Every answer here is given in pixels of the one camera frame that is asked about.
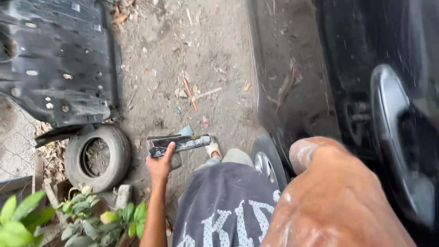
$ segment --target dirt ground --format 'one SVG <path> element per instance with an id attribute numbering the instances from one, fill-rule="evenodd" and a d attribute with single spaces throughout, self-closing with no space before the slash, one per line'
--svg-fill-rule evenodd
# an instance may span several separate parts
<path id="1" fill-rule="evenodd" d="M 230 148 L 250 153 L 263 130 L 255 115 L 244 0 L 159 0 L 156 6 L 152 0 L 137 1 L 134 8 L 138 21 L 128 18 L 117 35 L 125 72 L 119 125 L 133 144 L 131 170 L 124 183 L 134 184 L 134 196 L 139 198 L 151 186 L 145 166 L 148 135 L 174 134 L 189 124 L 195 134 L 216 136 L 225 155 Z M 184 90 L 180 73 L 189 78 L 192 94 L 195 86 L 199 93 L 222 90 L 197 99 L 195 111 L 188 98 L 175 93 Z M 251 84 L 248 91 L 246 83 Z M 207 127 L 203 116 L 209 119 Z M 171 172 L 166 191 L 171 222 L 186 180 L 207 158 L 204 148 L 184 152 L 183 166 Z"/>

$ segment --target car wheel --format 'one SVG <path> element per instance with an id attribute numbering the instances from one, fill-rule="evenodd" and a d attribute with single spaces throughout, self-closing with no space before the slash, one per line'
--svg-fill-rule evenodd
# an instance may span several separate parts
<path id="1" fill-rule="evenodd" d="M 107 169 L 100 176 L 93 174 L 86 165 L 86 150 L 93 140 L 101 138 L 110 152 Z M 116 126 L 102 125 L 93 132 L 73 136 L 65 151 L 65 174 L 73 186 L 84 183 L 95 193 L 114 188 L 128 172 L 131 147 L 125 134 Z"/>
<path id="2" fill-rule="evenodd" d="M 252 146 L 251 158 L 255 168 L 282 192 L 287 187 L 287 177 L 281 158 L 268 134 L 258 136 Z"/>

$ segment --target hole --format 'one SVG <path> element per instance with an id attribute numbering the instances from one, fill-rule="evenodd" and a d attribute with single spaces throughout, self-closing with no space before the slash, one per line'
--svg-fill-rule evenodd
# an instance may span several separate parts
<path id="1" fill-rule="evenodd" d="M 14 97 L 18 97 L 18 96 L 20 96 L 21 91 L 20 91 L 20 89 L 14 87 L 14 88 L 11 89 L 11 94 L 12 94 L 12 96 L 14 96 Z"/>
<path id="2" fill-rule="evenodd" d="M 13 39 L 8 39 L 3 44 L 3 51 L 9 58 L 16 58 L 18 56 L 17 42 Z"/>
<path id="3" fill-rule="evenodd" d="M 73 79 L 73 76 L 72 75 L 69 75 L 69 74 L 62 74 L 62 77 L 64 77 L 64 79 L 69 79 L 69 80 L 71 80 L 71 79 Z"/>
<path id="4" fill-rule="evenodd" d="M 26 70 L 26 74 L 28 74 L 30 76 L 36 76 L 36 75 L 38 75 L 38 72 L 35 70 L 28 69 L 28 70 Z"/>
<path id="5" fill-rule="evenodd" d="M 81 170 L 89 177 L 101 176 L 108 168 L 110 156 L 110 148 L 103 139 L 91 139 L 81 152 Z"/>
<path id="6" fill-rule="evenodd" d="M 32 22 L 26 22 L 25 25 L 26 25 L 27 27 L 30 27 L 30 28 L 36 28 L 36 25 L 33 24 Z"/>

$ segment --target black car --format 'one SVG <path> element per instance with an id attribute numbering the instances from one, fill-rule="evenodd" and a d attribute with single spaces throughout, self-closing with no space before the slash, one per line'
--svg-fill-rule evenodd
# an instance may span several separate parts
<path id="1" fill-rule="evenodd" d="M 252 158 L 283 190 L 296 140 L 342 142 L 380 178 L 419 245 L 438 242 L 439 1 L 247 0 Z"/>

